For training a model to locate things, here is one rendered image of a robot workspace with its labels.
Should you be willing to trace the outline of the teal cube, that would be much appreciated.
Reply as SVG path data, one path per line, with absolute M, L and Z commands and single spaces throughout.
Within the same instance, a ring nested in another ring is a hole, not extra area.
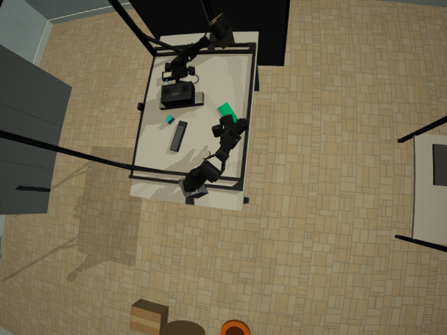
M 174 119 L 171 115 L 169 115 L 169 116 L 166 118 L 166 121 L 167 121 L 169 124 L 171 124 L 174 120 L 175 120 L 175 119 Z

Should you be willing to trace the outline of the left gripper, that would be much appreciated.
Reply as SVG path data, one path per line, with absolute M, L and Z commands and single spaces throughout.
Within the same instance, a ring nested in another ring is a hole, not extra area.
M 182 67 L 183 66 L 186 66 L 186 63 L 185 64 L 183 64 L 182 65 Z M 172 68 L 172 69 L 171 69 Z M 189 66 L 189 68 L 187 68 L 186 67 L 186 70 L 187 71 L 190 71 L 189 72 L 189 75 L 195 75 L 195 67 L 193 67 L 193 66 Z M 165 65 L 165 72 L 171 72 L 172 71 L 172 73 L 174 73 L 175 74 L 175 79 L 176 79 L 176 70 L 173 68 L 173 67 L 171 67 L 171 64 L 170 63 L 166 63 L 166 65 Z

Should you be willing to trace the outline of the green flat rectangular block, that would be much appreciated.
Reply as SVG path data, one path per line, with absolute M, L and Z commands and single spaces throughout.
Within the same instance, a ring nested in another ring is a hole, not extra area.
M 236 119 L 238 118 L 236 117 L 235 113 L 232 111 L 228 103 L 225 103 L 222 106 L 218 107 L 218 110 L 220 111 L 222 116 L 231 114 L 233 116 L 233 121 L 236 123 Z

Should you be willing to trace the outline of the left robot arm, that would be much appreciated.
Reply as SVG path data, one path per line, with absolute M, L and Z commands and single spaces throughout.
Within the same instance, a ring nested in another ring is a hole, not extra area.
M 188 44 L 186 47 L 184 47 L 179 52 L 180 53 L 179 56 L 176 56 L 170 63 L 171 66 L 177 71 L 176 77 L 179 78 L 187 77 L 189 72 L 186 71 L 186 66 L 182 67 L 182 65 L 185 64 L 186 62 L 188 63 L 189 61 L 192 61 L 197 56 L 199 50 L 201 50 L 202 48 L 207 47 L 210 44 L 218 43 L 219 41 L 224 39 L 227 34 L 226 30 L 229 30 L 231 25 L 232 24 L 230 23 L 228 18 L 224 14 L 222 14 L 217 18 L 216 22 L 209 27 L 211 32 L 215 35 L 218 41 L 212 41 L 212 42 L 209 41 L 209 39 L 206 37 L 207 34 L 206 32 L 209 29 L 207 28 L 205 35 L 197 43 L 195 44 L 191 43 Z M 185 74 L 186 72 L 187 74 Z

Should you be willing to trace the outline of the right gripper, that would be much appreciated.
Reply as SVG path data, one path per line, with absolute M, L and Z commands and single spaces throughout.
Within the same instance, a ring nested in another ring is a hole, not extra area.
M 226 129 L 224 129 L 221 124 L 212 127 L 212 132 L 215 137 L 221 137 L 221 134 L 223 134 L 225 130 Z

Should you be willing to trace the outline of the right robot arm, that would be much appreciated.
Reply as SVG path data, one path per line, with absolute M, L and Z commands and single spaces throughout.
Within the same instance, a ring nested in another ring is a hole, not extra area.
M 221 122 L 220 122 L 221 121 Z M 219 119 L 220 124 L 226 129 L 220 137 L 219 144 L 221 145 L 215 154 L 208 156 L 200 166 L 192 169 L 183 180 L 184 192 L 195 192 L 208 180 L 211 183 L 216 182 L 225 170 L 226 161 L 229 157 L 229 152 L 234 149 L 237 143 L 242 138 L 240 135 L 249 126 L 248 123 L 239 118 L 236 123 L 233 121 L 231 114 L 225 115 Z M 224 123 L 224 124 L 223 124 Z M 232 127 L 232 128 L 230 128 Z M 229 128 L 227 130 L 227 128 Z M 232 146 L 232 147 L 231 147 Z M 211 164 L 207 159 L 216 156 L 221 163 L 221 171 Z M 200 169 L 200 170 L 199 170 Z M 199 173 L 198 173 L 199 172 Z M 204 175 L 204 176 L 202 176 Z M 205 177 L 205 178 L 204 178 Z M 202 180 L 204 179 L 204 180 Z M 200 185 L 201 184 L 201 185 Z M 194 186 L 194 187 L 193 187 Z M 194 190 L 195 189 L 195 190 Z

